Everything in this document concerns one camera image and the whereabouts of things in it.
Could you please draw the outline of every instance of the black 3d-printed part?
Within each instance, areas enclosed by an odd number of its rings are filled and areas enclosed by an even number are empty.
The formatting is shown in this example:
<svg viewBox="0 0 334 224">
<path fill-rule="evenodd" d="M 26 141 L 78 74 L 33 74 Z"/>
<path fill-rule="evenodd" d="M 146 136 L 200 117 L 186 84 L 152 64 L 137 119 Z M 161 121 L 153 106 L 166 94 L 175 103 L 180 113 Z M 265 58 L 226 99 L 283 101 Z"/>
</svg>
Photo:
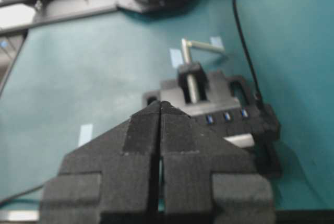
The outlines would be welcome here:
<svg viewBox="0 0 334 224">
<path fill-rule="evenodd" d="M 45 186 L 39 223 L 272 224 L 272 202 L 248 152 L 155 101 L 65 156 Z"/>
</svg>

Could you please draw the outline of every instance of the teal surface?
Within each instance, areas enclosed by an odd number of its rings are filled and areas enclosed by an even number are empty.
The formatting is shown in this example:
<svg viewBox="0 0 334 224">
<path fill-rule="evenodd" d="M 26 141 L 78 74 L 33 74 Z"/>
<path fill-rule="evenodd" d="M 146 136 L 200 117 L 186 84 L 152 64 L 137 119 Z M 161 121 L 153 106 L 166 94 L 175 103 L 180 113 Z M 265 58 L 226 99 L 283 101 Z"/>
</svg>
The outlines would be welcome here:
<svg viewBox="0 0 334 224">
<path fill-rule="evenodd" d="M 284 174 L 277 209 L 334 208 L 333 0 L 238 0 L 250 54 L 282 123 Z M 141 107 L 141 95 L 174 78 L 169 48 L 220 36 L 228 57 L 194 52 L 205 70 L 251 81 L 231 0 L 194 0 L 175 13 L 124 11 L 30 30 L 0 99 L 0 198 L 44 182 L 78 145 Z M 8 209 L 36 208 L 39 194 Z"/>
</svg>

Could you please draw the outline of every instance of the table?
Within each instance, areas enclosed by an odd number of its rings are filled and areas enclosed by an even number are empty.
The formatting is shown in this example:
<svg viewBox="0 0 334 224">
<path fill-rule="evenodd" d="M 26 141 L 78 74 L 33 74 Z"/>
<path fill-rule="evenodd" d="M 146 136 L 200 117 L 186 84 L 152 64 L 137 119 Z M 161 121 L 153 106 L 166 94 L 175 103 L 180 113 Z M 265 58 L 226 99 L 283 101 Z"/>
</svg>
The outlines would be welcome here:
<svg viewBox="0 0 334 224">
<path fill-rule="evenodd" d="M 273 180 L 277 210 L 334 206 L 332 0 L 238 0 L 264 100 L 282 124 Z M 170 48 L 220 36 L 228 58 L 194 52 L 206 71 L 251 80 L 231 0 L 193 0 L 173 12 L 118 11 L 31 29 L 0 98 L 0 198 L 57 173 L 78 146 L 141 108 L 141 95 L 174 78 Z M 4 209 L 36 209 L 40 193 Z"/>
</svg>

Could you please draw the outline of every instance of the black cable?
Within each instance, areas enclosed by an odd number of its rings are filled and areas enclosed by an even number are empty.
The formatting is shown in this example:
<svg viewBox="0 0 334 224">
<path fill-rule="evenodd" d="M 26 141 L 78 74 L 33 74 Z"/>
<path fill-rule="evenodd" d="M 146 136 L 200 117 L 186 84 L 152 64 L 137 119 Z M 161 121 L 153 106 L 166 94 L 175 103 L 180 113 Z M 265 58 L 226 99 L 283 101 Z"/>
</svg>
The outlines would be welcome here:
<svg viewBox="0 0 334 224">
<path fill-rule="evenodd" d="M 18 197 L 21 197 L 21 196 L 24 196 L 24 195 L 26 195 L 26 194 L 30 194 L 30 193 L 32 193 L 32 192 L 35 192 L 35 191 L 37 191 L 37 190 L 40 190 L 42 187 L 44 187 L 44 184 L 41 184 L 41 185 L 39 185 L 39 186 L 33 187 L 33 188 L 28 189 L 28 190 L 26 190 L 26 191 L 23 191 L 23 192 L 21 192 L 21 193 L 17 193 L 17 194 L 11 195 L 11 196 L 9 196 L 9 197 L 7 197 L 7 198 L 5 198 L 5 199 L 2 199 L 2 200 L 0 200 L 0 207 L 2 207 L 2 206 L 4 206 L 4 205 L 8 204 L 9 202 L 15 200 L 15 199 L 18 198 Z"/>
<path fill-rule="evenodd" d="M 249 55 L 249 51 L 248 51 L 248 48 L 247 48 L 245 37 L 244 37 L 243 31 L 242 31 L 242 28 L 241 28 L 239 15 L 238 15 L 238 11 L 237 11 L 237 8 L 236 8 L 236 0 L 232 0 L 232 5 L 233 5 L 233 14 L 234 14 L 236 26 L 238 28 L 238 32 L 239 32 L 240 40 L 241 40 L 241 43 L 242 43 L 242 47 L 244 49 L 246 59 L 248 61 L 248 65 L 249 65 L 249 68 L 250 68 L 250 72 L 252 73 L 252 77 L 253 77 L 253 80 L 254 80 L 254 83 L 255 83 L 255 89 L 256 89 L 255 97 L 256 97 L 257 101 L 259 102 L 259 105 L 262 106 L 263 105 L 262 94 L 261 94 L 261 91 L 260 91 L 260 88 L 259 88 L 259 84 L 258 84 L 258 81 L 257 81 L 257 77 L 256 77 L 256 73 L 255 73 L 255 70 L 254 70 L 253 63 L 252 63 L 252 59 L 250 58 L 251 56 Z"/>
</svg>

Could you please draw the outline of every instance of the white surface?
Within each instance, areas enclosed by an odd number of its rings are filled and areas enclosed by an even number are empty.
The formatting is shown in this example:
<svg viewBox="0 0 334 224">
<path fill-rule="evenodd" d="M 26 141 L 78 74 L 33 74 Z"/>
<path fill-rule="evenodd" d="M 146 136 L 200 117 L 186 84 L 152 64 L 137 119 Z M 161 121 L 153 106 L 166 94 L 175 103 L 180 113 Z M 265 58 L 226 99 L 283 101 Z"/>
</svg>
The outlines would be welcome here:
<svg viewBox="0 0 334 224">
<path fill-rule="evenodd" d="M 36 12 L 33 8 L 16 4 L 0 8 L 0 27 L 8 29 L 32 23 Z"/>
<path fill-rule="evenodd" d="M 178 66 L 183 64 L 182 53 L 180 49 L 169 49 L 171 54 L 172 66 L 178 68 Z"/>
<path fill-rule="evenodd" d="M 34 222 L 38 221 L 39 212 L 34 210 L 0 211 L 0 222 Z"/>
<path fill-rule="evenodd" d="M 90 142 L 92 140 L 93 124 L 86 124 L 80 127 L 80 136 L 78 147 Z"/>
<path fill-rule="evenodd" d="M 251 134 L 241 134 L 230 137 L 225 137 L 228 142 L 240 148 L 253 147 L 255 142 Z"/>
<path fill-rule="evenodd" d="M 219 36 L 211 37 L 210 42 L 214 46 L 217 46 L 219 48 L 224 48 L 223 41 L 221 40 L 221 37 Z"/>
</svg>

